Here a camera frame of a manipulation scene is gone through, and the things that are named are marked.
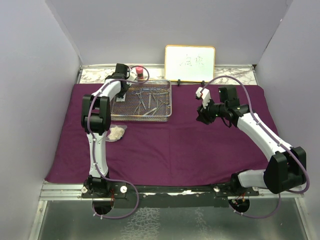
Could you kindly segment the metal mesh tray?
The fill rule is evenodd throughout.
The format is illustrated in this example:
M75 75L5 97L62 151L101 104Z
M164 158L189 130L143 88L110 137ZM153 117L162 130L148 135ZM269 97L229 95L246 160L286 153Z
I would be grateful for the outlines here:
M142 105L139 109L139 114L135 113L135 109L140 102L136 95L132 95L133 91L143 90L143 101L147 108L145 110ZM160 91L169 91L170 103L169 105L161 104L155 115L145 115L146 112L152 110L148 108L148 93L152 91L154 94ZM125 102L116 102L113 99L110 103L111 120L112 121L136 121L136 122L166 122L172 115L172 85L168 80L149 80L144 84L131 84L130 88L125 94Z

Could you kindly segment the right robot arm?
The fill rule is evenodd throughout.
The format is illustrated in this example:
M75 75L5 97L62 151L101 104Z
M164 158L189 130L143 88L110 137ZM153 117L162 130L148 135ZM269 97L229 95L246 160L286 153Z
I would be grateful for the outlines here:
M232 174L230 191L240 196L248 188L267 189L273 194L307 184L307 154L302 147L292 147L275 134L253 112L251 103L241 104L237 89L233 85L220 86L219 103L215 103L207 88L199 87L195 97L201 100L196 120L206 125L217 118L228 121L227 127L234 126L245 133L262 151L268 164L266 169L242 170Z

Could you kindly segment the white gauze bag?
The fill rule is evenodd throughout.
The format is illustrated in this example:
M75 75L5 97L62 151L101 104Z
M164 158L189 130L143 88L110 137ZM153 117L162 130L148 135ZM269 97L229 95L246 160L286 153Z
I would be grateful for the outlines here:
M123 138L126 132L126 125L116 125L112 124L108 130L108 134L106 136L107 142L116 142Z

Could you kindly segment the purple cloth wrap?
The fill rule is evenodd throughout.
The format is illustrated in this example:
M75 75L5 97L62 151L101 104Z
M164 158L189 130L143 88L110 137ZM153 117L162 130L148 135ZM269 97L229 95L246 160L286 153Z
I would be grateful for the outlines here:
M82 98L99 84L73 87L53 165L46 180L80 184L90 170L90 148L81 126ZM172 87L172 114L166 122L126 122L122 139L106 144L109 176L135 185L199 186L223 183L242 170L262 170L268 160L241 130L220 119L196 120L197 86Z

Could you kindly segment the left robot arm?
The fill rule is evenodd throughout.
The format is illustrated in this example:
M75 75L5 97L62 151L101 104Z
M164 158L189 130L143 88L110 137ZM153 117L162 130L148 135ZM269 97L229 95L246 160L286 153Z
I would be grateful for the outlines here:
M82 98L81 126L86 133L90 151L89 175L81 189L85 197L106 198L110 194L106 138L111 126L111 100L125 95L130 87L127 83L130 76L129 66L118 63L115 72L106 77L97 91Z

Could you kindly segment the steel forceps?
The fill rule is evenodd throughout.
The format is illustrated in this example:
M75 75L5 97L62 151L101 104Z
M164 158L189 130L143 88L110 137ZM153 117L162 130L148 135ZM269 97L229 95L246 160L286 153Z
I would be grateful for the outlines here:
M135 112L135 113L138 113L138 114L140 113L140 106L142 106L145 110L147 110L147 107L146 107L146 105L145 105L145 103L144 103L144 99L143 99L143 93L144 93L143 90L140 90L140 91L134 90L134 91L132 92L132 95L137 96L138 99L139 99L139 103L138 103L137 107L136 107L135 110L134 110L134 112Z

